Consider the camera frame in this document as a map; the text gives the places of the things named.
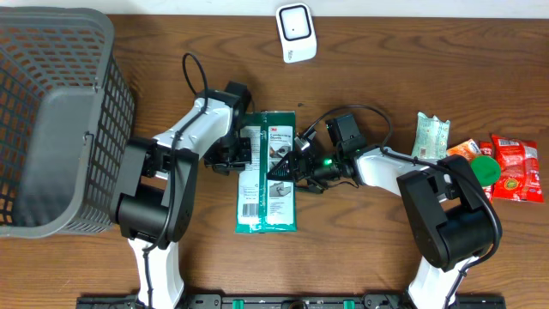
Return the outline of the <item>green 3M gloves package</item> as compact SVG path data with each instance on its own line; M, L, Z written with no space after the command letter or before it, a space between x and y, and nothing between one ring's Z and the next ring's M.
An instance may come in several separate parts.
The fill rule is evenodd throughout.
M268 172L293 150L294 112L249 114L240 130L251 144L251 162L238 177L236 233L297 230L294 184L269 180Z

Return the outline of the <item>pale green wipes pack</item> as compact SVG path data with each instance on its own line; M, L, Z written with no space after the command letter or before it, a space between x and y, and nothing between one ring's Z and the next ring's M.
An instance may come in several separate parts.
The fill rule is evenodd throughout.
M450 121L418 112L412 157L420 160L443 159L447 156Z

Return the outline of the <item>orange snack packet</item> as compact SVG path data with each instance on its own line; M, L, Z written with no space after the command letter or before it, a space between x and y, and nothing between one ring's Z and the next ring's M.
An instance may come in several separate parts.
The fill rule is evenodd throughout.
M471 162L481 155L480 148L475 140L468 139L447 150L447 156L460 155L467 161Z

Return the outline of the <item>green lid jar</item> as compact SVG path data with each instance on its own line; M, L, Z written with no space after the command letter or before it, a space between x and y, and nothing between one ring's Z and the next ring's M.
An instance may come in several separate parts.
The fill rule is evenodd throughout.
M470 162L474 175L482 187L494 185L501 177L501 167L490 156L481 155Z

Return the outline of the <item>red instant coffee stick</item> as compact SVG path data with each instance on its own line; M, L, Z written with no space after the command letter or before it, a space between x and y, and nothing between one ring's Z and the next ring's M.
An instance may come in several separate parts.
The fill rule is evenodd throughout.
M483 155L486 155L488 157L493 157L493 147L490 142L480 142L480 152ZM493 187L494 184L485 186L483 188L484 193L486 194L487 198L489 199L489 202L491 203L493 200Z

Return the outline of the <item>red snack bag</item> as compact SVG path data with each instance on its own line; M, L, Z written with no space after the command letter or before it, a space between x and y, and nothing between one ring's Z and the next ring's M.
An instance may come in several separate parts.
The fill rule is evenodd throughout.
M491 135L495 159L501 167L493 186L495 198L517 202L543 203L537 143Z

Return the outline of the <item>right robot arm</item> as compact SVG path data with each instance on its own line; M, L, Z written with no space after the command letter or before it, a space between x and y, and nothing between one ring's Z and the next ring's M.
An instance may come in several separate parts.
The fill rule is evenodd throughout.
M413 239L422 256L401 305L450 308L469 269L498 249L501 223L467 160L451 155L422 161L384 145L370 145L350 113L327 120L335 152L316 150L314 128L294 139L267 178L321 194L348 183L384 189L401 198Z

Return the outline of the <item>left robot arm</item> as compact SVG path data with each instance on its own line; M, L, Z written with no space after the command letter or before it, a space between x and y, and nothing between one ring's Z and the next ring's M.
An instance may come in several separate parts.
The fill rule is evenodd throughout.
M199 164L227 175L251 163L250 138L240 135L250 102L243 83L203 90L172 128L128 141L109 216L136 255L139 305L174 308L179 303L184 281L178 242L190 224Z

